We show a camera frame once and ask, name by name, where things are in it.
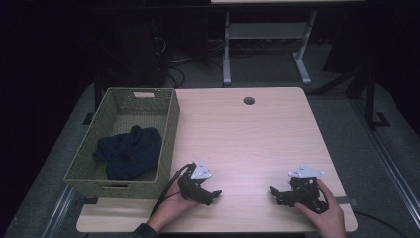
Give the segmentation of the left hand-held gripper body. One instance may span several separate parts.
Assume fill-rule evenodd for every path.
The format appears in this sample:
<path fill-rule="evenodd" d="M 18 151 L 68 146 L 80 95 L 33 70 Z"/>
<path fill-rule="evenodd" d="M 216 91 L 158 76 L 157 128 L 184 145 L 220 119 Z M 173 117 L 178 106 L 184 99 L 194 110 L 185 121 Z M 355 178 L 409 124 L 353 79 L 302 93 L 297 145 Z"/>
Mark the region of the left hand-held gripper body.
<path fill-rule="evenodd" d="M 187 165 L 187 170 L 178 180 L 181 196 L 187 200 L 198 202 L 199 197 L 209 197 L 209 191 L 201 187 L 212 176 L 203 160 Z"/>

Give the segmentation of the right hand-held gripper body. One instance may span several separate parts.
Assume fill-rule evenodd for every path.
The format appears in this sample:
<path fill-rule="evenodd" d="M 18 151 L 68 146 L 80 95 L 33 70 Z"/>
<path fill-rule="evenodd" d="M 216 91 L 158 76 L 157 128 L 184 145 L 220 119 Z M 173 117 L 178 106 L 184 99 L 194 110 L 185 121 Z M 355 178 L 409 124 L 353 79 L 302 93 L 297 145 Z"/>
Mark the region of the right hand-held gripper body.
<path fill-rule="evenodd" d="M 328 209 L 327 201 L 320 200 L 322 191 L 316 183 L 317 178 L 325 174 L 324 171 L 300 165 L 288 174 L 291 191 L 282 191 L 279 197 L 290 197 L 295 203 L 301 203 L 317 214 Z"/>

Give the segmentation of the dark blue cloth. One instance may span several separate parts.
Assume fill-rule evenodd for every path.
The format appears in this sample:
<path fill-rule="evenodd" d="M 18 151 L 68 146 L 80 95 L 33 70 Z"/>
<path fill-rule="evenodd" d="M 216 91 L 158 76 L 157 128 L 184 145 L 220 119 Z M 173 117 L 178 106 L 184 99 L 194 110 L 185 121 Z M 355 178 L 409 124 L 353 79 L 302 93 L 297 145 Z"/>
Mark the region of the dark blue cloth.
<path fill-rule="evenodd" d="M 128 133 L 98 140 L 93 156 L 106 163 L 109 180 L 134 180 L 158 165 L 162 138 L 154 127 L 135 125 Z"/>

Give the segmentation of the green woven basket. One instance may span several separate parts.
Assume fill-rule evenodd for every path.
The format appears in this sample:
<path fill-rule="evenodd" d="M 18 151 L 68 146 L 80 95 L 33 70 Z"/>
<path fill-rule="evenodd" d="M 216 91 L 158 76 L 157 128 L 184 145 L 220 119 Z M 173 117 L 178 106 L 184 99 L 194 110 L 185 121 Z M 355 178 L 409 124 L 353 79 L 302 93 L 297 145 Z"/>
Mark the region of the green woven basket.
<path fill-rule="evenodd" d="M 90 198 L 158 198 L 170 180 L 179 113 L 172 88 L 109 88 L 63 181 Z M 158 164 L 132 180 L 110 180 L 107 164 L 94 157 L 98 140 L 128 133 L 136 125 L 155 128 L 161 135 Z"/>

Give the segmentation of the person's left hand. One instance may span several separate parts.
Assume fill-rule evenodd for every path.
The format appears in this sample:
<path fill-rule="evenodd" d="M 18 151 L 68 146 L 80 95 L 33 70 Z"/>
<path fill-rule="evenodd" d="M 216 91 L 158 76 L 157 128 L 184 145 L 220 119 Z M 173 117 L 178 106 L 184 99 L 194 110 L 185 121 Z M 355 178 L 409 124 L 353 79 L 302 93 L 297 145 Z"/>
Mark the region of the person's left hand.
<path fill-rule="evenodd" d="M 197 205 L 198 202 L 187 200 L 182 197 L 180 188 L 177 182 L 175 182 L 168 190 L 165 200 L 148 219 L 147 224 L 153 228 L 155 232 L 160 233 L 165 226 Z"/>

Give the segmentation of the person's right hand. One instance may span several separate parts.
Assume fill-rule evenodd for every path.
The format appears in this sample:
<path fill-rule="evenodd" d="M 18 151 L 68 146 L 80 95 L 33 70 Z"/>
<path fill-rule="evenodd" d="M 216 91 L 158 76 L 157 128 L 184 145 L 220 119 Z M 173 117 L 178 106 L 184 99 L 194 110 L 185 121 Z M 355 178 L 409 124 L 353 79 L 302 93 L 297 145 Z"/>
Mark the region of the person's right hand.
<path fill-rule="evenodd" d="M 294 207 L 314 224 L 321 238 L 348 238 L 344 211 L 331 190 L 319 178 L 317 179 L 317 185 L 328 203 L 326 211 L 317 214 L 301 203 L 295 203 Z"/>

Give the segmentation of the black metal stand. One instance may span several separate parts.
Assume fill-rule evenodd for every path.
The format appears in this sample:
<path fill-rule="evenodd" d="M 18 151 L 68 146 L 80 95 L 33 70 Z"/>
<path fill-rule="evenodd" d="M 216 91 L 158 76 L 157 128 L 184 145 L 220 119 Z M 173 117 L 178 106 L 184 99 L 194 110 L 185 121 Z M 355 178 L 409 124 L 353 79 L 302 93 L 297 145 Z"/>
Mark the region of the black metal stand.
<path fill-rule="evenodd" d="M 377 127 L 389 127 L 390 123 L 385 115 L 374 111 L 375 79 L 373 74 L 361 65 L 317 89 L 306 92 L 306 95 L 322 95 L 346 81 L 350 82 L 345 91 L 347 98 L 357 99 L 362 92 L 365 93 L 364 118 L 368 126 L 373 130 Z"/>

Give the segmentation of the metal floor rail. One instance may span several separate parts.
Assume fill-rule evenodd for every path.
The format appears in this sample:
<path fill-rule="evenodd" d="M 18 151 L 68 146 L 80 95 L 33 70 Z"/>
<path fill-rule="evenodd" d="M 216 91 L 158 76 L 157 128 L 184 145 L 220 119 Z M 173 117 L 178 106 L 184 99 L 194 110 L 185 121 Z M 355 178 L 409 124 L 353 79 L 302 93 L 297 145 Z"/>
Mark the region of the metal floor rail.
<path fill-rule="evenodd" d="M 75 197 L 75 190 L 69 185 L 64 187 L 58 201 L 55 204 L 52 216 L 43 232 L 42 238 L 56 238 L 65 216 L 69 211 Z"/>
<path fill-rule="evenodd" d="M 376 129 L 370 125 L 364 115 L 364 109 L 356 100 L 351 100 L 350 105 L 356 112 L 361 124 L 366 131 L 368 137 L 374 144 L 375 149 L 384 164 L 385 170 L 388 173 L 396 191 L 401 197 L 406 209 L 412 217 L 414 223 L 420 230 L 420 200 L 416 197 L 410 185 L 407 183 L 405 177 L 397 167 L 393 157 L 385 148 L 381 138 L 377 134 Z"/>

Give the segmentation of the white metal table frame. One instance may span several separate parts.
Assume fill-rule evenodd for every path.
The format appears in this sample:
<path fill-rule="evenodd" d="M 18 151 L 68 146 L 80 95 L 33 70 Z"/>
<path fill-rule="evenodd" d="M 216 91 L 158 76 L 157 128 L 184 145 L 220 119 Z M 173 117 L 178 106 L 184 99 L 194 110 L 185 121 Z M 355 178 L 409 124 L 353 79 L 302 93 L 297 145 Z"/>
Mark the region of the white metal table frame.
<path fill-rule="evenodd" d="M 317 11 L 311 11 L 306 22 L 291 23 L 235 23 L 231 14 L 225 14 L 224 54 L 222 60 L 223 84 L 232 83 L 230 64 L 230 43 L 232 40 L 300 40 L 301 47 L 292 54 L 293 60 L 304 85 L 310 85 L 311 79 L 303 61 Z"/>

